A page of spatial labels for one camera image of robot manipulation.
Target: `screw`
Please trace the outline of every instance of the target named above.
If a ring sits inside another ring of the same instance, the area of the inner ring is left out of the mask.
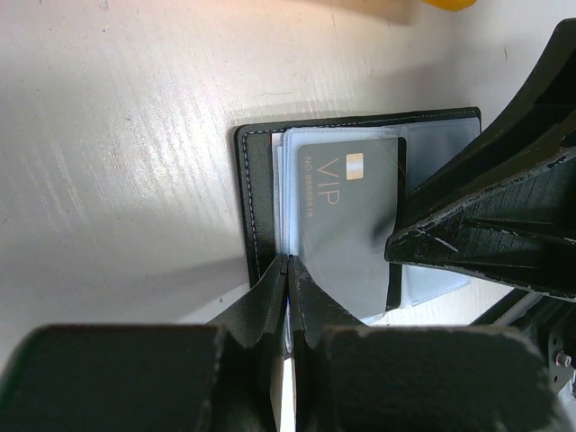
[[[561,366],[561,367],[570,367],[572,364],[572,356],[571,355],[567,355],[566,353],[564,353],[563,351],[560,351],[557,355],[556,355],[556,365],[557,366]]]

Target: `orange object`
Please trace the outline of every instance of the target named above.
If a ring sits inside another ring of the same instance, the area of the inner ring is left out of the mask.
[[[422,0],[424,3],[445,9],[447,11],[458,12],[472,6],[476,0]]]

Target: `card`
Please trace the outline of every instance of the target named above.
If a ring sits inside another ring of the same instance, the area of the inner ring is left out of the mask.
[[[384,247],[403,196],[405,152],[403,138],[298,149],[301,259],[357,317],[383,313],[389,282],[400,283],[401,267],[384,260]]]

